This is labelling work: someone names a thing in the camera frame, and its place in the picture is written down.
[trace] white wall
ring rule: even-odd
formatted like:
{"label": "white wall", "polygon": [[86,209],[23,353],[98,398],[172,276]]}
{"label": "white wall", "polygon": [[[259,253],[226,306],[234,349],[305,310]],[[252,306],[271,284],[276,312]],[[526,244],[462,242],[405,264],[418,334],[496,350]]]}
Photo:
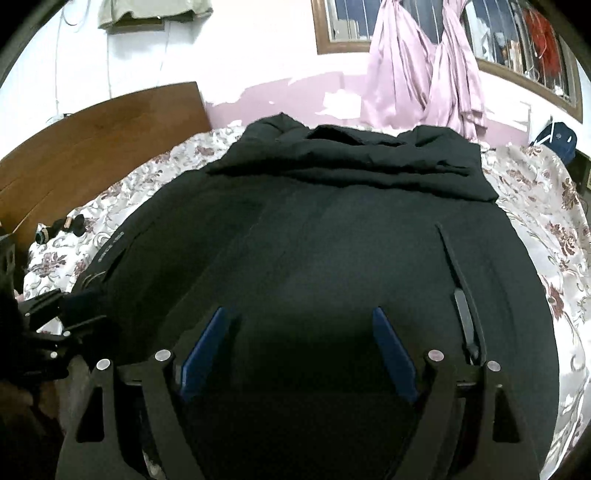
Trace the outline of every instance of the white wall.
{"label": "white wall", "polygon": [[[245,89],[276,80],[366,72],[367,54],[316,54],[309,0],[213,0],[214,13],[203,25],[171,22],[165,32],[110,36],[109,62],[107,35],[97,28],[100,0],[90,1],[82,25],[62,23],[57,62],[59,14],[38,32],[8,75],[0,89],[0,158],[43,129],[56,114],[56,65],[60,113],[108,100],[108,72],[113,96],[195,80],[203,99],[214,105],[236,102]],[[66,6],[68,21],[81,19],[85,8],[86,0],[73,0]],[[525,89],[488,74],[481,76],[496,117],[518,119],[515,100],[526,101],[532,108],[533,131],[551,114],[565,117],[579,136],[580,149],[591,155],[591,83],[581,73],[587,113],[583,124]],[[335,97],[329,92],[324,111],[314,113],[355,119],[359,105],[351,95]]]}

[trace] red object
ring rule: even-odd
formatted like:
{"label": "red object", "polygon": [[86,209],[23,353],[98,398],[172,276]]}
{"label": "red object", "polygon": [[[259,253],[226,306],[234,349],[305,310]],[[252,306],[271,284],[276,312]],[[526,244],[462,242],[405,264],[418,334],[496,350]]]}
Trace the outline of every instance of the red object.
{"label": "red object", "polygon": [[531,8],[524,8],[523,14],[534,41],[535,52],[546,74],[557,77],[561,70],[560,53],[552,25],[539,12]]}

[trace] blue gripper pad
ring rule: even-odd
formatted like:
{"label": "blue gripper pad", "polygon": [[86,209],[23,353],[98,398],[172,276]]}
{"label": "blue gripper pad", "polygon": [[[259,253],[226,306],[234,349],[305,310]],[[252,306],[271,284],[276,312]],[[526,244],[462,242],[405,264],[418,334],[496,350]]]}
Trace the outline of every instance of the blue gripper pad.
{"label": "blue gripper pad", "polygon": [[225,310],[219,308],[213,315],[199,341],[185,360],[181,368],[179,395],[184,402],[189,402],[199,395],[209,376],[217,350],[222,344],[232,321]]}
{"label": "blue gripper pad", "polygon": [[406,401],[414,403],[418,398],[415,384],[417,369],[384,311],[379,307],[374,309],[372,326],[375,342],[378,344],[396,392]]}

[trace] black hoodie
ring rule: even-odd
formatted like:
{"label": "black hoodie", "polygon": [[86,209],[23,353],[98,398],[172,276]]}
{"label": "black hoodie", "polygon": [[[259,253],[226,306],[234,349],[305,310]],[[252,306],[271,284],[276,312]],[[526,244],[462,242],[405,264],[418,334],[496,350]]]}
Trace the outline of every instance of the black hoodie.
{"label": "black hoodie", "polygon": [[[212,307],[242,313],[207,395],[184,412],[202,467],[212,478],[256,467],[252,478],[342,479],[380,478],[415,422],[374,344],[373,309],[419,348],[465,362],[462,288],[541,467],[558,406],[553,321],[496,198],[479,146],[451,129],[394,138],[278,115],[157,192],[74,290],[106,272],[120,331],[104,356],[116,364],[174,346]],[[286,406],[294,393],[333,397]]]}

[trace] floral bedsheet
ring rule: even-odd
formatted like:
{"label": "floral bedsheet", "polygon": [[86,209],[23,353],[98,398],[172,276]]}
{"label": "floral bedsheet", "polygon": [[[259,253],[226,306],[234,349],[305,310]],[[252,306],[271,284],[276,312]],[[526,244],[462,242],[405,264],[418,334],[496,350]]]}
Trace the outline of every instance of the floral bedsheet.
{"label": "floral bedsheet", "polygon": [[[46,245],[33,244],[24,298],[60,288],[70,291],[119,225],[161,186],[186,170],[221,158],[244,128],[197,134],[136,168],[82,213],[87,232],[80,238],[60,232]],[[482,168],[499,193],[497,204],[527,247],[546,290],[560,363],[560,405],[554,439],[541,479],[550,477],[591,419],[591,235],[575,186],[560,160],[546,147],[482,148]],[[52,321],[45,329],[60,333]]]}

